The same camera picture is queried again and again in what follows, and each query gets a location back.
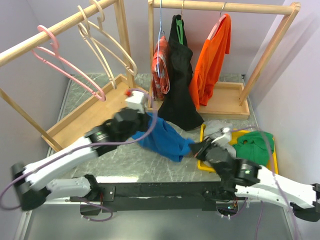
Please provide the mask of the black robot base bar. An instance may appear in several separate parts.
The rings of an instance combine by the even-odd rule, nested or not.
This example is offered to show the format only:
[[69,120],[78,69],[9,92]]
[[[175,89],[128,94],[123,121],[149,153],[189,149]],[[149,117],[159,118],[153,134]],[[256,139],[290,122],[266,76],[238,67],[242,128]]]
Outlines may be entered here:
[[223,181],[101,183],[103,206],[114,212],[146,210],[215,211],[217,202],[236,198]]

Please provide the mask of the blue tank top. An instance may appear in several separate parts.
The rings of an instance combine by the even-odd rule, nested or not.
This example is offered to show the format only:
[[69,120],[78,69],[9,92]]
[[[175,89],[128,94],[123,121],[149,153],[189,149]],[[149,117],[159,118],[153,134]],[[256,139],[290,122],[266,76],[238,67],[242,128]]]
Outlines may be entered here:
[[142,148],[179,163],[191,152],[189,145],[195,142],[190,138],[183,138],[163,118],[157,117],[152,132],[137,143]]

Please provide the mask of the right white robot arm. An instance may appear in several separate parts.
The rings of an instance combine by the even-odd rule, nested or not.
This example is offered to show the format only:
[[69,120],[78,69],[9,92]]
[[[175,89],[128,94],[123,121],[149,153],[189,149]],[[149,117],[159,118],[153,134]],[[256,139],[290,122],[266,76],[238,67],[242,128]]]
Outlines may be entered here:
[[290,208],[295,217],[308,222],[320,219],[320,185],[303,184],[273,173],[267,167],[232,157],[213,140],[190,144],[196,159],[205,161],[221,178],[220,196],[234,195]]

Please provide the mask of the pink plastic hanger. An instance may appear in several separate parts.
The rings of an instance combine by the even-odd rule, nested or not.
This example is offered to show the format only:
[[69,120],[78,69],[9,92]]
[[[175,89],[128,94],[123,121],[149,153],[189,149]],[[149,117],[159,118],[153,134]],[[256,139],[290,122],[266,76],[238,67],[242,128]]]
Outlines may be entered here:
[[[95,97],[99,101],[105,102],[106,95],[105,95],[104,91],[102,90],[102,88],[99,87],[87,74],[85,74],[78,67],[76,67],[75,65],[73,65],[71,62],[69,62],[68,60],[66,60],[65,58],[63,58],[60,55],[60,52],[59,52],[60,43],[57,40],[56,36],[47,27],[45,27],[43,25],[38,25],[37,30],[40,33],[41,32],[46,33],[46,35],[51,39],[50,45],[51,45],[52,50],[49,50],[43,46],[37,46],[33,50],[31,50],[32,54],[38,60],[43,62],[44,64],[46,64],[46,65],[50,66],[51,68],[55,69],[56,71],[60,72],[61,74],[68,77],[73,82],[77,83],[79,86],[81,86],[82,88],[87,90],[93,97]],[[40,55],[38,55],[36,53],[35,49],[54,57],[55,59],[59,60],[62,64],[65,64],[66,66],[68,66],[69,68],[74,70],[76,73],[80,74],[83,78],[85,78],[85,80],[87,80],[88,83],[90,83],[96,89],[96,91],[94,91],[93,89],[91,89],[90,87],[85,85],[83,82],[81,82],[80,80],[78,80],[77,78],[75,78],[74,76],[72,76],[71,74],[69,74],[68,72],[63,70],[62,68],[58,67],[57,65],[53,64],[52,62],[50,62],[50,61],[46,60],[45,58],[41,57]]]

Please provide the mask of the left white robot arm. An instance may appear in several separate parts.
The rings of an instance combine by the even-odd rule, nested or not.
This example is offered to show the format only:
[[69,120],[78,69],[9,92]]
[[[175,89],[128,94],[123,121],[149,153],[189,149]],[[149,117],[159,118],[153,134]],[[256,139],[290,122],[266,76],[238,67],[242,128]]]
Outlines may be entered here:
[[19,208],[34,210],[48,200],[65,197],[88,201],[98,199],[102,189],[92,174],[72,179],[58,177],[120,145],[130,144],[128,139],[137,132],[142,132],[140,138],[144,139],[155,128],[156,122],[156,113],[148,115],[126,107],[63,150],[29,165],[14,164],[11,167],[12,184]]

